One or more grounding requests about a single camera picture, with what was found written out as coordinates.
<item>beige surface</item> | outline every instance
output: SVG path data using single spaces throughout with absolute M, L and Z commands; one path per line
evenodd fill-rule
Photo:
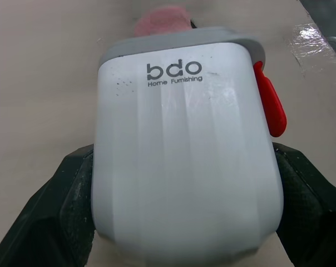
M 100 55 L 131 35 L 141 12 L 167 2 L 184 2 L 198 26 L 260 37 L 289 119 L 278 141 L 302 150 L 336 185 L 336 61 L 296 60 L 294 26 L 312 22 L 298 1 L 0 0 L 0 241 L 62 158 L 93 143 Z M 109 264 L 126 266 L 95 237 L 88 265 Z M 292 264 L 272 236 L 237 266 Z

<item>red latch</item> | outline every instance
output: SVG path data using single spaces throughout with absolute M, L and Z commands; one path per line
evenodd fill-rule
M 267 119 L 269 133 L 273 137 L 279 137 L 286 129 L 286 115 L 272 83 L 263 74 L 262 66 L 263 63 L 260 61 L 253 66 L 258 90 Z

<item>white plastic container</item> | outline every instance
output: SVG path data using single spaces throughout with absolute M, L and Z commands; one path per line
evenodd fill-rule
M 92 184 L 100 235 L 153 261 L 197 264 L 254 251 L 277 229 L 283 191 L 258 61 L 260 44 L 221 28 L 109 50 Z

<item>bdo logo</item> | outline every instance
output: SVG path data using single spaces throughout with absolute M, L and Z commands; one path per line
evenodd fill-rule
M 201 69 L 202 69 L 202 66 L 197 61 L 191 61 L 185 66 L 185 71 L 190 75 L 199 74 L 201 72 Z M 151 75 L 150 73 L 153 70 L 158 70 L 159 74 L 156 75 L 156 76 Z M 183 61 L 178 60 L 178 64 L 169 65 L 166 69 L 166 73 L 170 77 L 183 76 Z M 163 74 L 164 74 L 164 70 L 161 67 L 159 67 L 159 66 L 151 67 L 151 64 L 147 64 L 147 80 L 158 80 L 159 78 L 161 78 L 163 76 Z

